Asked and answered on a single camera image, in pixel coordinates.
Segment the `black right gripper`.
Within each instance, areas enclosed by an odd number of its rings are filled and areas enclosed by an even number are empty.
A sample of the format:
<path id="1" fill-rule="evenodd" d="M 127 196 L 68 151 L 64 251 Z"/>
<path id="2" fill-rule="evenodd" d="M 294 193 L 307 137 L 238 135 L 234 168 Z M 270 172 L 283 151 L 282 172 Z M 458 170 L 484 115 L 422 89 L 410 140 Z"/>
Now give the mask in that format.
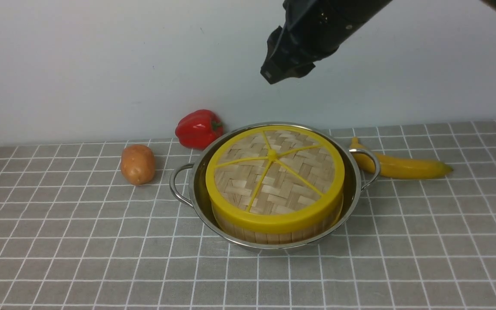
<path id="1" fill-rule="evenodd" d="M 268 38 L 261 76 L 269 84 L 307 76 L 315 68 L 314 62 L 335 53 L 390 3 L 389 0 L 285 0 L 284 25 Z"/>

